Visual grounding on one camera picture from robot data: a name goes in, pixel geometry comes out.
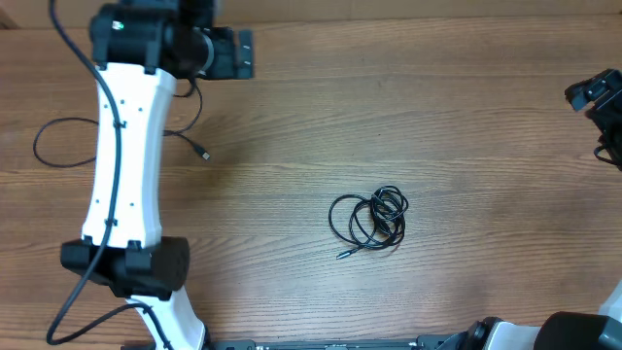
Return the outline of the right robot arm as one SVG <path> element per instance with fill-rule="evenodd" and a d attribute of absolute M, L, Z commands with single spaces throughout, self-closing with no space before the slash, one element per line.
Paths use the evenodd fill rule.
<path fill-rule="evenodd" d="M 601 132 L 598 160 L 621 167 L 621 72 L 606 69 L 565 90 L 572 109 L 593 107 L 585 116 Z M 621 350 L 621 287 L 617 286 L 597 314 L 560 311 L 543 325 L 519 326 L 489 317 L 457 333 L 441 349 L 470 350 Z"/>

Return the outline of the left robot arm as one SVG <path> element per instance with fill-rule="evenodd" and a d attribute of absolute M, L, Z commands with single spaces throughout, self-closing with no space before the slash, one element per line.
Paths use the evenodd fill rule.
<path fill-rule="evenodd" d="M 185 283 L 190 245 L 162 232 L 158 184 L 165 120 L 179 81 L 247 80 L 253 36 L 218 27 L 213 1 L 121 1 L 90 22 L 84 65 L 98 87 L 94 183 L 64 268 L 136 310 L 154 349 L 205 349 L 210 337 Z"/>

